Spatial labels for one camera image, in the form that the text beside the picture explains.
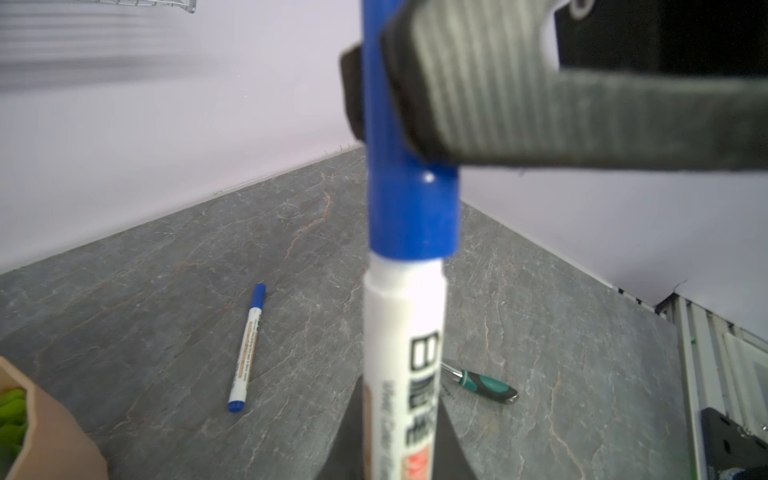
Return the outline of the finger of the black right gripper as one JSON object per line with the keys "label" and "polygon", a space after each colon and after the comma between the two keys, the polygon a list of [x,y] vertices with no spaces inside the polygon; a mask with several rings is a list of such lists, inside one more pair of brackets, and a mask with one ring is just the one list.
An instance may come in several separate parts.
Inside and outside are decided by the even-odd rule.
{"label": "finger of the black right gripper", "polygon": [[395,115],[420,158],[648,171],[767,166],[767,84],[556,70],[548,1],[408,1],[380,34]]}
{"label": "finger of the black right gripper", "polygon": [[340,57],[345,113],[354,137],[365,140],[362,45],[357,44]]}

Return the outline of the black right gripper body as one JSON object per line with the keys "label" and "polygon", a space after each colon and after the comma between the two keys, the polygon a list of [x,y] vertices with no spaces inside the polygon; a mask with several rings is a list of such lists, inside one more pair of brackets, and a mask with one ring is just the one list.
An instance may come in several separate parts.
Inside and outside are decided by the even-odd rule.
{"label": "black right gripper body", "polygon": [[765,75],[767,3],[570,1],[554,12],[563,68],[642,75]]}

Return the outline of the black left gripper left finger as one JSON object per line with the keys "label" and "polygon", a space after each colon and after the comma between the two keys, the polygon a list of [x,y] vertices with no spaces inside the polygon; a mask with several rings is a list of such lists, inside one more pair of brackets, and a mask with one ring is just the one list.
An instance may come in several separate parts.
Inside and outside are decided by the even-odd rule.
{"label": "black left gripper left finger", "polygon": [[363,378],[352,390],[328,457],[316,480],[363,480]]}

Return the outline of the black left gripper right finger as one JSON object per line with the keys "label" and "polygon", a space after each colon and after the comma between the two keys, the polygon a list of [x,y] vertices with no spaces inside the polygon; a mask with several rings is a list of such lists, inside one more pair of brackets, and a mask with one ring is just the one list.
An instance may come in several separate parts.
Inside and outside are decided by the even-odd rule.
{"label": "black left gripper right finger", "polygon": [[477,479],[459,443],[442,399],[439,399],[438,403],[433,463],[432,478],[434,480]]}

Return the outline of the white marker blue end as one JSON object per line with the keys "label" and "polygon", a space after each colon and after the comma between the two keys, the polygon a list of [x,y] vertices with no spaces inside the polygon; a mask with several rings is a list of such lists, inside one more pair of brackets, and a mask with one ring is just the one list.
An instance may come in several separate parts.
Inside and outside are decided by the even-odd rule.
{"label": "white marker blue end", "polygon": [[230,413],[240,413],[245,408],[248,382],[250,378],[254,350],[258,339],[258,328],[264,309],[267,287],[259,283],[254,287],[252,301],[238,353],[236,370],[230,390],[227,409]]}

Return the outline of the blue pen cap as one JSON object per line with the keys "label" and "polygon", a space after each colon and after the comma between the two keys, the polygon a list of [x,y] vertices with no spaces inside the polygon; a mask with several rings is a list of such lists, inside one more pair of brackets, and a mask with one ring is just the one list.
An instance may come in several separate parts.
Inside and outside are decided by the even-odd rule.
{"label": "blue pen cap", "polygon": [[412,154],[395,119],[379,36],[400,1],[362,3],[362,73],[371,250],[397,261],[445,259],[458,249],[459,174]]}

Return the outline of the white marker black tip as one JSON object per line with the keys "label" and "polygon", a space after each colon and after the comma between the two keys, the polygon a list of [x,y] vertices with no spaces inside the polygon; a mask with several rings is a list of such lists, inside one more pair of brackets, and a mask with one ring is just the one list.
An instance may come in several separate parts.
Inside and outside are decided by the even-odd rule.
{"label": "white marker black tip", "polygon": [[432,476],[446,298],[442,261],[370,255],[363,298],[367,479]]}

